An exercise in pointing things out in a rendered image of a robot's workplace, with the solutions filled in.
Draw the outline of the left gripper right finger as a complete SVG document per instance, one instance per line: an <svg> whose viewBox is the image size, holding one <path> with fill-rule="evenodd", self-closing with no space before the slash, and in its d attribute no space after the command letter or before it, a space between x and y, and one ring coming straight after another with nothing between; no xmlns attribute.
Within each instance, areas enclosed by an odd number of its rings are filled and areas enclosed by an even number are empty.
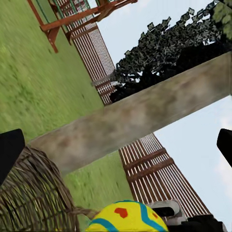
<svg viewBox="0 0 232 232"><path fill-rule="evenodd" d="M219 130L217 135L217 146L232 167L232 131Z"/></svg>

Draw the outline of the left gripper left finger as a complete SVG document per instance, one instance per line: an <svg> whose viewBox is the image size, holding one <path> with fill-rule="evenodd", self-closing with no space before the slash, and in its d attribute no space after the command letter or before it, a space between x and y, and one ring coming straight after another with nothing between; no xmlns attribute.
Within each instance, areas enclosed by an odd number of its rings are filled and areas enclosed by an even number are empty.
<svg viewBox="0 0 232 232"><path fill-rule="evenodd" d="M13 169L25 147L25 137L21 129L0 134L0 187Z"/></svg>

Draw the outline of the wicker basket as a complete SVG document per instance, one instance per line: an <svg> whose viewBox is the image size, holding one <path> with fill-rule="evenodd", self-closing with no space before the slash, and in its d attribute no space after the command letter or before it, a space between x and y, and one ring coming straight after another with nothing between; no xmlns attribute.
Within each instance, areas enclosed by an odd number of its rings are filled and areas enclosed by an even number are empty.
<svg viewBox="0 0 232 232"><path fill-rule="evenodd" d="M24 160L30 162L31 168L25 168L20 164L23 162L29 167ZM23 177L23 181L19 179L15 171ZM29 189L24 182L29 185ZM20 189L25 203L11 190L15 189L15 186ZM16 208L3 197L3 193L7 196L11 194ZM6 232L10 232L9 227L13 232L79 232L77 214L83 213L90 220L93 220L98 214L98 211L92 208L74 206L72 196L63 182L58 166L40 147L33 147L27 143L0 187L0 199L0 203L8 209L6 212L0 207L0 220ZM21 206L18 205L16 199L21 202ZM57 201L58 205L53 202L53 199ZM51 201L53 205L51 205ZM43 219L41 219L38 206L43 214ZM48 217L45 216L43 207L47 211ZM59 226L56 215L59 218Z"/></svg>

